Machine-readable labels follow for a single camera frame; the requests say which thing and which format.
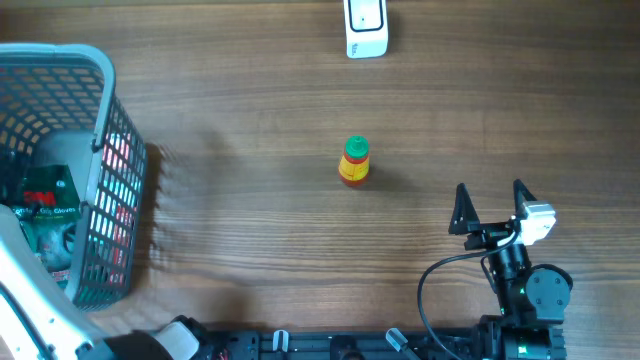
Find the green 3M gloves packet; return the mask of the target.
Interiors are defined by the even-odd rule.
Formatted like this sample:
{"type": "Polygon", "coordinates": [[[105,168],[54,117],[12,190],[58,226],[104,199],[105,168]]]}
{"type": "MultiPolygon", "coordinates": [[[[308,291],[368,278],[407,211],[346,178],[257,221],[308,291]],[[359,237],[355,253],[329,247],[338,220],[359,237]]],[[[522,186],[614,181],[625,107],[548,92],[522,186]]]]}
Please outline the green 3M gloves packet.
{"type": "Polygon", "coordinates": [[[64,289],[71,277],[80,199],[70,168],[55,164],[29,168],[11,209],[27,244],[54,282],[64,289]]]}

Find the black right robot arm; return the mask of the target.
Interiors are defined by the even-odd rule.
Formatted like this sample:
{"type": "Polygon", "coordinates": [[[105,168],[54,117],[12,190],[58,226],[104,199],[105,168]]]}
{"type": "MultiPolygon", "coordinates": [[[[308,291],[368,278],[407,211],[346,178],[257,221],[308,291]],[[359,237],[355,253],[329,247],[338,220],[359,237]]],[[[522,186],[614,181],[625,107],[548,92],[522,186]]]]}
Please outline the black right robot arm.
{"type": "Polygon", "coordinates": [[[465,235],[467,251],[487,252],[481,267],[501,308],[499,316],[484,315],[472,328],[465,354],[471,359],[565,359],[561,325],[573,279],[555,265],[533,265],[527,252],[549,235],[556,211],[537,200],[521,180],[513,183],[513,192],[511,218],[482,223],[466,185],[456,188],[449,233],[465,235]]]}

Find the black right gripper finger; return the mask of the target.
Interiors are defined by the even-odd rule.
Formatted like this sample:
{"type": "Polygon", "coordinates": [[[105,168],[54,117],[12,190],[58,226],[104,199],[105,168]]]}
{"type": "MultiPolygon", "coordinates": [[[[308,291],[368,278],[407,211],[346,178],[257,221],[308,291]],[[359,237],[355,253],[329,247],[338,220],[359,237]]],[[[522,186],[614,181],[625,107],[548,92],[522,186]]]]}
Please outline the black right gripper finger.
{"type": "Polygon", "coordinates": [[[480,229],[480,220],[473,206],[470,194],[464,183],[456,187],[454,210],[448,232],[452,235],[464,235],[480,229]]]}
{"type": "Polygon", "coordinates": [[[528,190],[528,188],[520,179],[516,179],[513,182],[513,193],[514,193],[515,215],[517,218],[520,218],[523,214],[523,210],[522,210],[523,204],[525,202],[536,201],[537,198],[528,190]]]}

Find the red sauce bottle green cap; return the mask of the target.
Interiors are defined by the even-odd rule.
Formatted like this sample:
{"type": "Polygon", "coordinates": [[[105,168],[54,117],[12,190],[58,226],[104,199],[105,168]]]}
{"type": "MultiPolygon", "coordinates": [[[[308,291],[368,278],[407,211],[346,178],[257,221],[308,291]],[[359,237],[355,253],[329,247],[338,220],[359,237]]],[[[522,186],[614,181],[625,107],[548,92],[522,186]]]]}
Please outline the red sauce bottle green cap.
{"type": "Polygon", "coordinates": [[[351,136],[345,143],[338,165],[340,179],[348,186],[366,181],[370,170],[368,140],[360,135],[351,136]]]}

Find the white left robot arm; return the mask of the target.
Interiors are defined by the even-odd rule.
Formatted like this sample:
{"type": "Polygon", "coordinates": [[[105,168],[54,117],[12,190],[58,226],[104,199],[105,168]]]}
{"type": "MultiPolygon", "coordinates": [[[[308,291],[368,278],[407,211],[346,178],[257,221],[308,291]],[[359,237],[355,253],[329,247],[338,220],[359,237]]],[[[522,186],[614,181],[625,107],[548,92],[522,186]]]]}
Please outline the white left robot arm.
{"type": "Polygon", "coordinates": [[[17,217],[1,207],[1,339],[15,359],[180,359],[200,343],[181,322],[112,336],[79,311],[27,245],[17,217]]]}

